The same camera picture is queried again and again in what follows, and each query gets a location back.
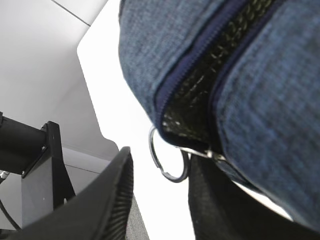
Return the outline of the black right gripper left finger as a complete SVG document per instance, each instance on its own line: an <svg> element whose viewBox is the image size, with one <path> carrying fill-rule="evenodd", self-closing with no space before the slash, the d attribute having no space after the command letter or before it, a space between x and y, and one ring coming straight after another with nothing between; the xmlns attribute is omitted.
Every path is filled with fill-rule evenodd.
<svg viewBox="0 0 320 240"><path fill-rule="evenodd" d="M134 166L123 147L99 176L69 202L7 240L124 240L132 207Z"/></svg>

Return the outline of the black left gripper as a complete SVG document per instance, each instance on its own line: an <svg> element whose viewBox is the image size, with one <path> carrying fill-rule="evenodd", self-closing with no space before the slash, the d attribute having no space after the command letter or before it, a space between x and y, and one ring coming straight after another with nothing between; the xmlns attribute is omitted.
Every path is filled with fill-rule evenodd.
<svg viewBox="0 0 320 240"><path fill-rule="evenodd" d="M39 157L21 177L21 223L28 226L49 215L76 194L66 170L60 126L48 121Z"/></svg>

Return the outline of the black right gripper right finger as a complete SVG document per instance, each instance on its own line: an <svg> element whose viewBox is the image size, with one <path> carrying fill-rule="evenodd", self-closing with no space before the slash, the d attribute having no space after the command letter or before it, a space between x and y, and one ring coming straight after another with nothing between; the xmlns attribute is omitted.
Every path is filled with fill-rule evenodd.
<svg viewBox="0 0 320 240"><path fill-rule="evenodd" d="M197 240L318 240L248 195L216 164L192 155L188 203Z"/></svg>

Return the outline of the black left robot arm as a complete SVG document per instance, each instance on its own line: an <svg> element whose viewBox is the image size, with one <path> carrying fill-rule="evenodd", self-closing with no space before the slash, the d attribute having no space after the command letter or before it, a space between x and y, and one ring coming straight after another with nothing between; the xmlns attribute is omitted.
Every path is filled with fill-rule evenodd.
<svg viewBox="0 0 320 240"><path fill-rule="evenodd" d="M64 164L60 126L55 122L37 129L2 115L0 169L21 176L22 226L76 195Z"/></svg>

